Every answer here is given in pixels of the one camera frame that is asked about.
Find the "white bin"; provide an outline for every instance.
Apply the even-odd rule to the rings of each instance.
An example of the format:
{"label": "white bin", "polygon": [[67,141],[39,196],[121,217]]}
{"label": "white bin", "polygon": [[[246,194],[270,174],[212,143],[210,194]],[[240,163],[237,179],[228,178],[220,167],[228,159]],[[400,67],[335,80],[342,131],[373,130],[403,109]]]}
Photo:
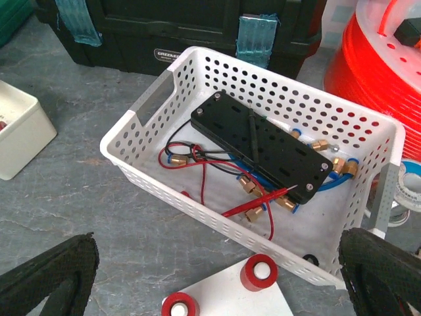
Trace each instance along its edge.
{"label": "white bin", "polygon": [[[151,112],[150,106],[172,84],[175,88],[171,96],[160,103],[147,123],[141,124],[139,118]],[[230,219],[220,215],[251,199],[234,176],[209,168],[206,206],[201,205],[197,202],[201,167],[169,171],[158,164],[157,156],[191,112],[218,90],[225,90],[244,104],[250,101],[259,115],[278,126],[299,128],[307,142],[326,139],[339,144],[339,153],[323,154],[330,159],[334,155],[357,158],[359,173],[335,189],[317,193],[296,214],[274,205],[275,234],[271,242],[267,240],[267,216],[251,224],[239,215]],[[337,259],[341,233],[360,226],[371,180],[382,167],[393,165],[399,170],[404,139],[405,129],[397,120],[213,50],[191,47],[104,136],[101,153],[136,186],[250,250],[269,255],[281,267],[315,285],[344,288]],[[217,149],[191,126],[183,128],[173,140]],[[192,198],[181,194],[183,190]],[[308,253],[318,258],[319,267],[303,259]]]}
{"label": "white bin", "polygon": [[36,97],[0,80],[0,179],[10,180],[56,135]]}

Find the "black wire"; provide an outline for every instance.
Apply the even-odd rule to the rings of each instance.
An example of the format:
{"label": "black wire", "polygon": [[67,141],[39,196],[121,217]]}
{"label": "black wire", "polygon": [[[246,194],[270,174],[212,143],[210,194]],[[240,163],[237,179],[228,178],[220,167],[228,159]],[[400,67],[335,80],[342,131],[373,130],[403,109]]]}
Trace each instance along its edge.
{"label": "black wire", "polygon": [[[170,150],[170,145],[172,144],[177,144],[177,145],[184,145],[186,147],[189,148],[189,153],[188,154],[182,154],[185,155],[186,157],[193,159],[195,162],[198,162],[198,159],[202,159],[205,161],[209,161],[209,160],[219,160],[219,161],[225,161],[225,162],[233,162],[233,161],[237,161],[239,159],[225,159],[225,158],[219,158],[219,157],[215,157],[215,156],[209,156],[208,154],[215,154],[215,155],[220,155],[220,154],[230,154],[233,155],[233,153],[231,151],[224,151],[224,150],[210,150],[210,151],[204,151],[204,150],[197,150],[195,155],[193,154],[193,148],[195,147],[196,144],[188,144],[186,142],[179,142],[179,141],[175,141],[175,142],[171,142],[171,140],[175,137],[175,135],[183,128],[185,127],[188,123],[190,122],[190,119],[188,119],[185,123],[183,123],[179,128],[176,129],[176,131],[174,133],[172,133],[172,135],[169,137],[169,139],[166,142],[165,145],[165,153],[167,155],[175,155],[175,153],[173,153]],[[231,174],[233,176],[243,176],[243,173],[238,173],[238,172],[233,172],[233,171],[229,171],[225,168],[222,168],[214,163],[210,163],[210,165],[222,172]]]}

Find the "roll of tape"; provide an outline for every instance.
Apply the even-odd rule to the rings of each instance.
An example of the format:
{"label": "roll of tape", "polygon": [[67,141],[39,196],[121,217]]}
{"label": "roll of tape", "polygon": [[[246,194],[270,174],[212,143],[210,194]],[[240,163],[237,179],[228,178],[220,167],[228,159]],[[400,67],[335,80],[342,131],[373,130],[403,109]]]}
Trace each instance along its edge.
{"label": "roll of tape", "polygon": [[401,161],[395,201],[411,211],[421,212],[421,163],[410,159]]}
{"label": "roll of tape", "polygon": [[162,305],[162,316],[199,316],[199,304],[190,295],[176,292],[167,297]]}
{"label": "roll of tape", "polygon": [[240,272],[241,283],[246,289],[258,292],[271,287],[278,277],[278,267],[268,255],[250,257]]}

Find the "perforated basket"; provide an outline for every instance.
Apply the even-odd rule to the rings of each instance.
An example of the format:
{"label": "perforated basket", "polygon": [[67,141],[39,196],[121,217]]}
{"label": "perforated basket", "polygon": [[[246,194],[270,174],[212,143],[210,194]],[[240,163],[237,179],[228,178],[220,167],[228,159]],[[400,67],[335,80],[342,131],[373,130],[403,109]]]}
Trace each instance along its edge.
{"label": "perforated basket", "polygon": [[[164,98],[149,121],[141,124],[139,119],[151,112],[154,102],[168,89],[172,89],[170,97]],[[220,215],[251,199],[234,176],[209,169],[206,206],[201,205],[197,202],[201,167],[169,171],[159,166],[157,157],[175,129],[219,90],[240,102],[250,101],[258,114],[282,128],[299,128],[305,142],[326,139],[338,144],[339,153],[323,154],[330,159],[357,158],[359,173],[337,188],[317,193],[294,215],[274,205],[275,235],[271,242],[267,240],[267,216],[251,224],[241,215],[231,219]],[[404,128],[392,118],[210,49],[191,47],[111,128],[101,141],[101,152],[130,182],[180,211],[255,252],[268,254],[281,267],[315,285],[345,288],[337,260],[341,233],[360,226],[374,176],[381,170],[392,170],[392,175],[399,170],[404,139]],[[189,124],[174,140],[217,149]],[[384,232],[389,216],[384,207],[389,200],[385,197],[391,203],[393,189],[392,184],[386,191],[378,190],[380,211],[376,223],[385,223],[385,227],[377,226]],[[191,198],[181,194],[183,190]],[[302,259],[309,253],[317,257],[319,267]]]}

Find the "black connector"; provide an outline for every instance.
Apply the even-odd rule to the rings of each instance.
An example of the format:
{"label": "black connector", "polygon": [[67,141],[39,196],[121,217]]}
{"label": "black connector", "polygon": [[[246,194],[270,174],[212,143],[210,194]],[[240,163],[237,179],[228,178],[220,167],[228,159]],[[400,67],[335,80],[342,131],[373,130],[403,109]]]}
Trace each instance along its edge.
{"label": "black connector", "polygon": [[396,29],[395,37],[402,45],[414,47],[421,40],[421,17],[404,20]]}

